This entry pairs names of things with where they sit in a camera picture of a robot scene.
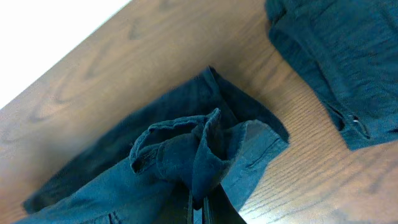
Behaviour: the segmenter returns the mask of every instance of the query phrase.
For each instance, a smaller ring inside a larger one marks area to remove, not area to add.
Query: wood grain
[[[268,41],[263,5],[135,0],[84,40],[0,110],[0,223],[24,217],[21,202],[73,156],[207,65],[291,133],[240,211],[248,223],[398,223],[398,142],[346,148]]]

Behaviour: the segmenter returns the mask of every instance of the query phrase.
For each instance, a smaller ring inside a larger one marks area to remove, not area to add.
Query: brown wood
[[[398,142],[346,148],[267,39],[263,5],[135,0],[72,50],[0,111],[0,223],[24,217],[21,202],[119,120],[209,64],[291,133],[240,211],[248,223],[398,222]]]

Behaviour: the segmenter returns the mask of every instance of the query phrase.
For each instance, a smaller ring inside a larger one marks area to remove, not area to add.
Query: white background
[[[0,109],[128,2],[0,1]]]

